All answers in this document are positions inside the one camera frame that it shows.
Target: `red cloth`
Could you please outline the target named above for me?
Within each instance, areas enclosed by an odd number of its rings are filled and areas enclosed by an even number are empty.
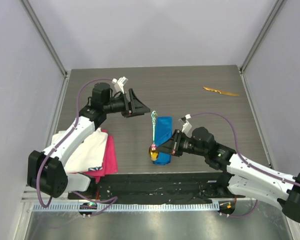
[[[101,177],[104,177],[108,174],[115,174],[117,172],[118,162],[115,150],[114,136],[108,135],[102,162],[102,169],[98,171],[86,171],[85,174],[95,177],[95,181],[99,182]]]

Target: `white cloth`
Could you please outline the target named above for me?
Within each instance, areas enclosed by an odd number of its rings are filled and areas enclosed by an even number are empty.
[[[64,132],[65,131],[59,131],[53,135],[52,143],[57,141]],[[101,128],[98,128],[88,136],[69,157],[64,166],[65,172],[68,174],[101,170],[107,139],[108,133],[102,132]]]

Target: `knife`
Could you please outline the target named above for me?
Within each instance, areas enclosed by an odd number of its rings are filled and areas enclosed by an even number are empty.
[[[208,90],[208,91],[211,91],[211,92],[216,92],[216,93],[223,94],[223,95],[234,96],[234,97],[239,96],[239,94],[237,94],[237,93],[232,93],[232,92],[228,92],[228,91],[221,91],[221,90],[217,90],[217,89],[214,89],[214,88],[211,88],[211,87],[204,86],[203,88],[205,90]]]

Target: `gray wall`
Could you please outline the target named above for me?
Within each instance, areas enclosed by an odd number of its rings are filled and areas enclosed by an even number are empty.
[[[28,155],[44,147],[62,76],[18,0],[0,0],[0,240],[13,239]]]
[[[300,0],[287,1],[245,76],[278,170],[300,172]]]
[[[241,65],[276,0],[29,0],[67,69]]]

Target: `connector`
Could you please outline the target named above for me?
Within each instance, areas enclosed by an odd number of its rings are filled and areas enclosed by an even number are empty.
[[[188,121],[188,119],[190,119],[190,118],[191,118],[190,114],[187,114],[184,117],[181,117],[179,119],[179,122],[182,124],[182,132],[186,135],[190,132],[190,130],[192,128],[192,125]]]
[[[112,83],[114,84],[114,89],[116,92],[122,92],[123,94],[125,93],[124,90],[124,85],[127,83],[128,78],[126,78],[125,76],[120,77],[119,80],[117,79],[113,79]]]

